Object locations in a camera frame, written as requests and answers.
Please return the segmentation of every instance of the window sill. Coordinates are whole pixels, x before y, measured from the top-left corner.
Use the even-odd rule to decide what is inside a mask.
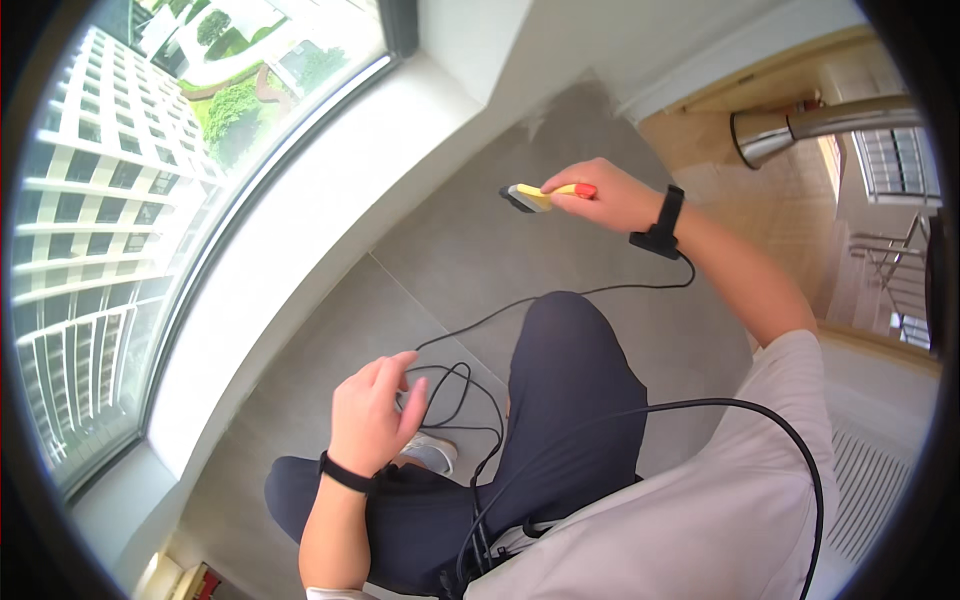
[[[176,525],[269,361],[356,260],[456,166],[438,170],[436,157],[448,160],[444,141],[482,108],[434,61],[416,56],[329,123],[257,199],[182,322],[146,443],[74,507],[81,532],[122,588],[132,589],[135,565]],[[146,512],[125,506],[115,491],[140,481],[145,468],[165,482],[140,499]],[[139,517],[103,525],[131,511]]]

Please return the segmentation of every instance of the hand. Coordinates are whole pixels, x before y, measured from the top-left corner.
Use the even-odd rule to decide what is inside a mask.
[[[381,356],[333,392],[330,460],[373,477],[410,442],[426,413],[426,377],[414,384],[402,413],[394,398],[397,390],[407,391],[404,371],[415,360],[413,350]]]
[[[596,186],[597,193],[592,200],[551,194],[550,202],[607,229],[622,233],[646,231],[660,216],[664,194],[630,177],[605,158],[566,167],[547,180],[540,191],[548,194],[569,183],[589,183]]]

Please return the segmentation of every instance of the forearm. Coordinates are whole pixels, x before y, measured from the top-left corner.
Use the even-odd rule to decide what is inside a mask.
[[[794,329],[816,333],[816,319],[800,288],[770,257],[690,204],[684,204],[674,234],[681,252],[762,347]]]
[[[367,497],[321,477],[317,499],[300,540],[305,588],[360,589],[370,574]]]

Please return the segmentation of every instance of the dark navy pants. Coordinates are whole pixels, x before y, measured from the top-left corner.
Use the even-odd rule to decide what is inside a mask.
[[[603,314],[585,298],[554,292],[527,311],[510,373],[510,418],[496,475],[479,490],[486,506],[542,449],[486,517],[492,534],[528,519],[566,517],[635,482],[645,415],[564,434],[601,415],[646,406],[646,388],[627,365]],[[267,506],[300,542],[320,484],[318,462],[285,456],[267,477]],[[439,595],[472,522],[469,488],[413,465],[393,468],[367,504],[369,581],[398,593]]]

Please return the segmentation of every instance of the white sneaker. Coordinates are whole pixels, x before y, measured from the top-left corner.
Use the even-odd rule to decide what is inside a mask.
[[[453,474],[453,465],[457,462],[457,446],[453,442],[418,431],[400,450],[400,456],[415,458],[433,472],[449,477]]]

